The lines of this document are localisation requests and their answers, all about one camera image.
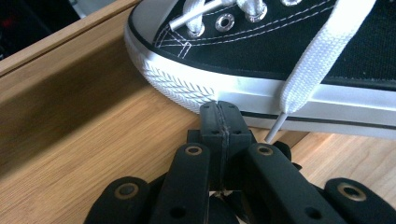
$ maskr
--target wooden table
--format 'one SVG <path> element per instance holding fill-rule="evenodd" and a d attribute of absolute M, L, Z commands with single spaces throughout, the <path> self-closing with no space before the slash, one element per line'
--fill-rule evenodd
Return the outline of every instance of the wooden table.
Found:
<path fill-rule="evenodd" d="M 169 168 L 199 117 L 133 67 L 120 0 L 0 62 L 0 222 L 81 223 L 102 190 Z M 266 130 L 253 129 L 258 139 Z M 323 187 L 344 176 L 396 207 L 396 142 L 280 132 L 302 173 Z"/>

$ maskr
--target white stitching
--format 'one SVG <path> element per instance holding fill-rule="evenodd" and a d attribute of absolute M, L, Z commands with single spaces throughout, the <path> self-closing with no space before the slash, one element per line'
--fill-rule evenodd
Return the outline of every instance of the white stitching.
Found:
<path fill-rule="evenodd" d="M 178 36 L 180 36 L 180 38 L 182 38 L 183 40 L 186 40 L 186 38 L 184 38 L 182 35 L 180 35 L 179 33 L 177 33 L 177 32 L 174 32 L 176 35 L 178 35 Z"/>
<path fill-rule="evenodd" d="M 303 20 L 308 19 L 308 18 L 310 18 L 310 17 L 316 16 L 316 15 L 318 15 L 319 13 L 321 13 L 321 12 L 323 12 L 323 11 L 326 11 L 326 10 L 329 10 L 329 9 L 331 9 L 331 8 L 333 8 L 333 6 L 332 6 L 332 7 L 326 7 L 326 8 L 324 8 L 323 10 L 318 11 L 318 12 L 315 12 L 315 13 L 312 14 L 312 15 L 309 15 L 309 16 L 306 16 L 306 17 L 303 17 L 303 18 L 300 18 L 299 20 L 296 20 L 296 21 L 291 21 L 291 22 L 289 22 L 289 23 L 285 23 L 285 24 L 283 24 L 283 25 L 281 25 L 281 26 L 277 26 L 277 27 L 275 27 L 275 28 L 273 28 L 273 29 L 263 31 L 263 32 L 261 32 L 261 33 L 257 33 L 257 34 L 253 34 L 253 35 L 246 35 L 246 36 L 242 36 L 242 37 L 239 37 L 239 38 L 236 38 L 236 39 L 230 39 L 230 40 L 225 40 L 225 41 L 220 41 L 220 42 L 215 42 L 215 43 L 204 43 L 204 44 L 197 44 L 197 45 L 192 45 L 192 46 L 204 46 L 204 45 L 216 45 L 216 44 L 230 43 L 230 42 L 234 42 L 234 41 L 237 41 L 237 40 L 240 40 L 240 39 L 250 38 L 250 37 L 253 37 L 253 36 L 256 36 L 256 35 L 262 35 L 262 34 L 265 34 L 265 33 L 268 33 L 268 32 L 271 32 L 271 31 L 274 31 L 274 30 L 283 28 L 283 27 L 285 27 L 285 26 L 294 24 L 295 22 L 303 21 Z M 163 47 L 174 47 L 174 46 L 179 46 L 179 45 L 163 45 Z"/>
<path fill-rule="evenodd" d="M 161 30 L 161 32 L 160 32 L 160 34 L 157 36 L 157 39 L 155 40 L 155 42 L 154 43 L 156 43 L 156 47 L 160 47 L 161 46 L 161 43 L 163 42 L 163 39 L 165 38 L 165 36 L 163 37 L 163 39 L 162 39 L 162 41 L 161 41 L 161 43 L 159 43 L 159 39 L 160 39 L 160 37 L 162 36 L 162 34 L 163 34 L 163 32 L 167 29 L 167 25 L 166 26 L 164 26 L 163 27 L 163 29 Z"/>
<path fill-rule="evenodd" d="M 186 47 L 187 47 L 187 44 L 184 44 L 184 45 L 183 45 L 183 48 L 182 48 L 181 51 L 180 51 L 180 53 L 177 55 L 178 58 L 180 57 L 181 52 L 183 52 L 184 48 L 186 48 Z"/>
<path fill-rule="evenodd" d="M 218 13 L 218 12 L 224 11 L 224 10 L 230 8 L 230 7 L 234 7 L 234 6 L 236 6 L 236 4 L 233 4 L 232 6 L 229 6 L 229 7 L 222 8 L 222 9 L 217 10 L 217 11 L 215 11 L 215 12 L 210 12 L 210 13 L 204 14 L 204 16 L 210 16 L 210 15 L 216 14 L 216 13 Z"/>
<path fill-rule="evenodd" d="M 285 21 L 285 20 L 291 19 L 291 18 L 293 18 L 293 17 L 295 17 L 295 16 L 298 16 L 298 15 L 300 15 L 300 14 L 303 14 L 303 13 L 309 11 L 309 10 L 312 10 L 312 9 L 314 9 L 315 7 L 320 7 L 320 6 L 326 4 L 326 3 L 330 2 L 330 1 L 332 1 L 332 0 L 326 0 L 325 2 L 322 2 L 322 3 L 320 3 L 320 4 L 314 5 L 314 6 L 312 6 L 312 7 L 310 7 L 310 8 L 307 8 L 307 9 L 305 9 L 305 10 L 303 10 L 303 11 L 297 12 L 296 14 L 293 14 L 293 15 L 291 15 L 291 16 L 285 17 L 285 18 L 280 19 L 280 20 L 277 20 L 277 21 L 268 22 L 268 23 L 266 23 L 266 24 L 264 24 L 264 25 L 262 25 L 262 26 L 256 27 L 256 28 L 251 29 L 251 30 L 242 31 L 242 32 L 239 32 L 239 33 L 231 34 L 231 35 L 215 36 L 215 37 L 202 38 L 202 39 L 189 39 L 189 41 L 194 42 L 194 41 L 200 41 L 200 40 L 212 40 L 212 39 L 226 38 L 226 37 L 230 37 L 230 36 L 234 36 L 234 35 L 241 35 L 241 34 L 244 34 L 244 33 L 253 32 L 253 31 L 259 30 L 259 29 L 261 29 L 261 28 L 264 28 L 264 27 L 266 27 L 266 26 L 268 26 L 268 25 L 272 25 L 272 24 L 278 23 L 278 22 L 280 22 L 280 21 Z M 174 41 L 174 40 L 164 40 L 163 42 L 170 42 L 170 41 Z"/>
<path fill-rule="evenodd" d="M 163 35 L 163 38 L 161 39 L 161 41 L 160 41 L 160 44 L 158 45 L 158 48 L 160 48 L 162 45 L 163 45 L 163 40 L 165 39 L 165 37 L 168 35 L 168 33 L 169 33 L 169 30 L 170 29 L 168 29 L 167 28 L 168 26 L 166 26 L 166 29 L 164 29 L 166 32 L 165 32 L 165 34 Z"/>
<path fill-rule="evenodd" d="M 172 35 L 170 33 L 169 33 L 169 35 L 172 36 L 180 44 L 179 46 L 183 46 L 183 43 L 181 43 L 180 40 L 176 39 L 174 35 Z"/>
<path fill-rule="evenodd" d="M 190 42 L 186 42 L 186 46 L 189 46 L 186 50 L 186 52 L 184 53 L 183 57 L 181 57 L 182 59 L 184 59 L 184 57 L 186 57 L 187 53 L 189 52 L 189 50 L 191 49 L 192 44 Z"/>

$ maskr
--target shoelace aglet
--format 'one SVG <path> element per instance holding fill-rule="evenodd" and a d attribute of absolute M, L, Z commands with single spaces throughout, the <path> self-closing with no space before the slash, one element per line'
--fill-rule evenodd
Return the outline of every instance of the shoelace aglet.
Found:
<path fill-rule="evenodd" d="M 169 26 L 172 31 L 177 30 L 178 28 L 182 27 L 184 24 L 186 24 L 188 21 L 191 21 L 195 17 L 202 15 L 208 11 L 211 11 L 213 9 L 216 9 L 221 6 L 228 6 L 232 3 L 235 3 L 236 0 L 230 1 L 230 0 L 213 0 L 210 1 L 206 4 L 204 4 L 203 7 L 196 8 L 195 10 L 188 12 L 184 14 L 183 16 L 180 16 L 172 21 L 169 21 Z"/>
<path fill-rule="evenodd" d="M 283 112 L 280 113 L 279 117 L 277 117 L 275 124 L 272 126 L 270 132 L 265 136 L 264 141 L 268 144 L 271 143 L 273 138 L 275 137 L 276 133 L 279 131 L 279 129 L 282 127 L 283 122 L 285 122 L 286 118 L 288 117 L 288 114 L 285 114 Z"/>

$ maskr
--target canvas shoe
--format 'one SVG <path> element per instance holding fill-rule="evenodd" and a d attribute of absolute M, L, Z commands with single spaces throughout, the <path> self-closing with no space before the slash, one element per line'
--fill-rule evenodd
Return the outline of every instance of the canvas shoe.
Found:
<path fill-rule="evenodd" d="M 144 0 L 128 19 L 130 57 L 161 93 L 196 113 L 230 102 L 272 133 L 396 139 L 396 1 L 204 2 Z"/>

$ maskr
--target white shoelace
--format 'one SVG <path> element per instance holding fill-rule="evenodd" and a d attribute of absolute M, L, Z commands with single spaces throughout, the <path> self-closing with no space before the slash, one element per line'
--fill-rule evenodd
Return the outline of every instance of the white shoelace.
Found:
<path fill-rule="evenodd" d="M 358 32 L 375 0 L 338 0 L 326 21 L 286 80 L 280 115 L 265 142 L 270 143 L 289 114 L 301 109 L 329 73 L 349 40 Z"/>
<path fill-rule="evenodd" d="M 187 0 L 183 14 L 190 16 L 189 19 L 188 16 L 185 18 L 188 28 L 199 33 L 203 26 L 203 13 L 235 2 L 249 15 L 257 15 L 262 11 L 262 0 L 213 0 L 207 4 L 205 0 Z M 306 48 L 286 80 L 280 96 L 281 113 L 265 137 L 265 142 L 272 141 L 289 114 L 306 104 L 349 40 L 358 32 L 374 3 L 375 0 L 337 0 L 330 18 Z"/>

